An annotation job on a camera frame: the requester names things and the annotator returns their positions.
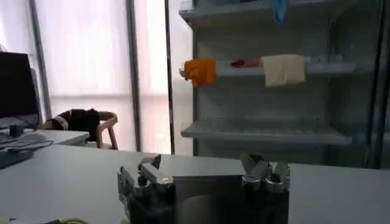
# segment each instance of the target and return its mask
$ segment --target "computer monitor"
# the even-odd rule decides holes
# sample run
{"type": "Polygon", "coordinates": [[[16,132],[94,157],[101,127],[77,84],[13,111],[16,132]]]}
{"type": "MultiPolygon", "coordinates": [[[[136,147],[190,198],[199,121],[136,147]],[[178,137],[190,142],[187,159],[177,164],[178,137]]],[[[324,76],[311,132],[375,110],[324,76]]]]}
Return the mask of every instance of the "computer monitor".
{"type": "Polygon", "coordinates": [[[0,118],[36,115],[38,102],[27,54],[0,52],[0,118]]]}

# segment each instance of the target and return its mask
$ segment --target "wooden chair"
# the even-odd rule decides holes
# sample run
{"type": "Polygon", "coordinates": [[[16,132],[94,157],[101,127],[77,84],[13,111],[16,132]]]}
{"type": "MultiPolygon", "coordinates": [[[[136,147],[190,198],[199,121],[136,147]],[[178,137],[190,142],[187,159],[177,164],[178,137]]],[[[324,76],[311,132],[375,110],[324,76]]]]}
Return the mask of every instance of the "wooden chair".
{"type": "Polygon", "coordinates": [[[117,150],[118,143],[116,142],[113,129],[113,126],[118,123],[117,115],[115,113],[106,111],[99,111],[98,113],[99,120],[103,122],[101,122],[101,124],[96,128],[96,147],[100,149],[104,148],[102,133],[105,129],[107,129],[111,140],[111,149],[117,150]]]}
{"type": "MultiPolygon", "coordinates": [[[[99,149],[113,149],[118,150],[118,143],[116,142],[113,126],[118,123],[118,117],[115,113],[108,111],[98,111],[100,124],[96,127],[96,143],[86,142],[83,146],[99,149]],[[110,136],[111,145],[103,143],[102,133],[107,129],[108,135],[110,136]]],[[[53,130],[51,121],[43,123],[39,129],[53,130]]]]}

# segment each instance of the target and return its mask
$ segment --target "metal shelf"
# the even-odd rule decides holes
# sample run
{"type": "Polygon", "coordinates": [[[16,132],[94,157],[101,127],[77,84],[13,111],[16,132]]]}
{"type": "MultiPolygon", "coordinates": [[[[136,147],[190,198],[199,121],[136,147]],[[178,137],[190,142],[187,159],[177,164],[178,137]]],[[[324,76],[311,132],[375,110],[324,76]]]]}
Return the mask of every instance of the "metal shelf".
{"type": "MultiPolygon", "coordinates": [[[[356,0],[290,0],[285,22],[334,20],[356,0]]],[[[207,5],[181,9],[179,15],[193,27],[234,26],[274,23],[269,1],[252,1],[225,5],[207,5]]]]}
{"type": "Polygon", "coordinates": [[[182,131],[197,139],[267,141],[300,144],[350,145],[346,137],[331,127],[308,123],[277,123],[230,120],[199,120],[182,131]]]}
{"type": "MultiPolygon", "coordinates": [[[[240,76],[264,76],[263,67],[234,68],[231,61],[217,61],[217,77],[240,77],[240,76]]],[[[356,64],[353,63],[307,63],[306,75],[308,77],[341,77],[353,75],[356,64]]],[[[184,77],[184,70],[180,69],[180,75],[184,77]]]]}

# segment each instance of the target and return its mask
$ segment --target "white table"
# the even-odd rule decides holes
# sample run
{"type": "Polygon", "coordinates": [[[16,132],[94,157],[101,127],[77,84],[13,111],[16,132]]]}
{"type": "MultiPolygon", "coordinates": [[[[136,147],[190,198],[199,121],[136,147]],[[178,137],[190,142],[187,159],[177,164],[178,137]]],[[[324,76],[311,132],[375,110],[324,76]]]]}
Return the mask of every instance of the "white table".
{"type": "MultiPolygon", "coordinates": [[[[49,221],[79,217],[91,224],[125,218],[116,173],[145,154],[52,145],[30,160],[0,170],[0,217],[49,221]]],[[[173,176],[241,175],[235,159],[163,155],[160,170],[173,176]]]]}
{"type": "MultiPolygon", "coordinates": [[[[91,224],[125,218],[116,173],[145,154],[52,145],[0,170],[0,217],[48,221],[80,217],[91,224]]],[[[290,224],[390,223],[390,171],[291,164],[290,224]]],[[[242,175],[241,162],[163,155],[173,176],[242,175]]]]}
{"type": "Polygon", "coordinates": [[[81,145],[90,137],[86,131],[37,130],[58,145],[81,145]]]}
{"type": "Polygon", "coordinates": [[[390,223],[390,170],[290,168],[290,224],[390,223]]]}

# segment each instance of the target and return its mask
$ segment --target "metal bracket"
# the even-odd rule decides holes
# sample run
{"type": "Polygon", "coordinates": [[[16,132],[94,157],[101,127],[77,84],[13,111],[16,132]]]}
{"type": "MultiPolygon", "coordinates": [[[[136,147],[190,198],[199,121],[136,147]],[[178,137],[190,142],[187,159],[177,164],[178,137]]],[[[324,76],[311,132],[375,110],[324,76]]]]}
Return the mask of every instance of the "metal bracket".
{"type": "Polygon", "coordinates": [[[289,190],[290,173],[287,163],[275,163],[273,166],[261,156],[246,153],[242,153],[240,159],[247,173],[242,177],[243,186],[249,186],[253,191],[257,191],[265,184],[267,190],[273,193],[289,190]]]}

